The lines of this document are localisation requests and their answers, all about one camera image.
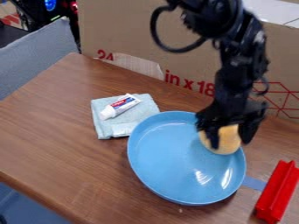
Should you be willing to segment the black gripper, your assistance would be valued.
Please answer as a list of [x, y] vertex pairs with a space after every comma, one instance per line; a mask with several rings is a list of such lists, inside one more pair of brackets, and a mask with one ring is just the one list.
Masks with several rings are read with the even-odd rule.
[[266, 102], [249, 98], [253, 81], [214, 81], [214, 96], [210, 105], [196, 113], [196, 129], [204, 130], [206, 147], [217, 150], [220, 146], [220, 127], [237, 124], [242, 144], [248, 144], [265, 118]]

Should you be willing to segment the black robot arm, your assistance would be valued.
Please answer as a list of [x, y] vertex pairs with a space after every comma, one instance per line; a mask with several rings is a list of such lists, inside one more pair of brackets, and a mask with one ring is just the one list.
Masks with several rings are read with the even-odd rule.
[[266, 36], [256, 16], [241, 0], [165, 0], [164, 11], [181, 9], [185, 27], [200, 36], [189, 45], [161, 48], [185, 53], [205, 41], [218, 50], [220, 69], [214, 74], [210, 105], [196, 113], [196, 130], [205, 147], [217, 154], [229, 154], [248, 144], [265, 117], [266, 103], [252, 101], [254, 81], [266, 72]]

